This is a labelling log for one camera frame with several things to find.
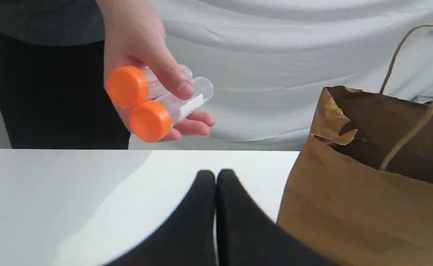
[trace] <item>twisted paper handle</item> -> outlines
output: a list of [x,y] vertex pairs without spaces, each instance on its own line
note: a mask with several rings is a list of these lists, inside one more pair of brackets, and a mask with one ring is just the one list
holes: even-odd
[[[400,41],[400,44],[397,46],[397,49],[394,53],[394,56],[392,57],[391,60],[391,65],[389,66],[389,70],[387,71],[387,75],[384,79],[384,82],[382,83],[382,87],[381,90],[379,91],[379,94],[383,94],[384,93],[384,89],[386,88],[387,85],[387,81],[389,81],[389,78],[391,77],[392,74],[392,69],[394,68],[394,63],[395,60],[397,59],[397,55],[399,54],[399,51],[402,47],[402,45],[404,45],[405,41],[407,40],[407,38],[416,30],[423,28],[423,27],[433,27],[433,24],[424,24],[424,25],[420,25],[417,27],[414,27],[413,29],[411,29],[404,37],[404,39],[402,39],[402,41]],[[386,155],[386,157],[384,158],[384,160],[382,161],[381,166],[379,167],[379,170],[381,171],[385,171],[387,168],[387,165],[389,165],[389,162],[391,162],[392,158],[394,158],[394,156],[399,152],[399,150],[406,144],[408,143],[427,123],[428,121],[430,121],[431,117],[433,116],[433,102],[430,104],[430,106],[428,107],[426,113],[424,114],[424,116],[420,119],[420,121],[414,126],[414,128],[412,128],[406,135],[404,135],[391,149],[391,151],[389,151],[389,153]]]

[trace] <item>brown paper bag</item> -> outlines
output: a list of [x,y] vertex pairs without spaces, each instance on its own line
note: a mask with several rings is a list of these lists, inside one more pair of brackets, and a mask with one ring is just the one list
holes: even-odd
[[325,88],[278,225],[354,266],[433,266],[433,103]]

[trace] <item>plastic tube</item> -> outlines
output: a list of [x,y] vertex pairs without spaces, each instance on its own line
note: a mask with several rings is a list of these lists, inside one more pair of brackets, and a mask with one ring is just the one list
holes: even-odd
[[[184,65],[181,67],[192,79],[192,71]],[[130,108],[142,101],[169,93],[151,69],[134,66],[114,69],[107,79],[106,91],[113,103],[121,108]]]
[[168,135],[177,123],[213,97],[213,84],[208,79],[198,77],[193,86],[195,94],[189,100],[165,94],[136,105],[129,116],[132,133],[147,143],[158,142]]

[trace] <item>white table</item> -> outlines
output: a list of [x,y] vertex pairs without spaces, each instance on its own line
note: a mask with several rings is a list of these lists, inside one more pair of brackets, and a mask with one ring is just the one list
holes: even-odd
[[202,169],[235,170],[275,220],[297,155],[0,150],[0,266],[106,263],[151,234]]

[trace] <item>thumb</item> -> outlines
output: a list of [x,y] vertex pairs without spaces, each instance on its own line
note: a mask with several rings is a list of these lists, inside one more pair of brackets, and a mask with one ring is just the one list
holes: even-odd
[[144,62],[162,85],[182,100],[193,96],[194,87],[182,67],[176,62],[166,46],[153,47]]

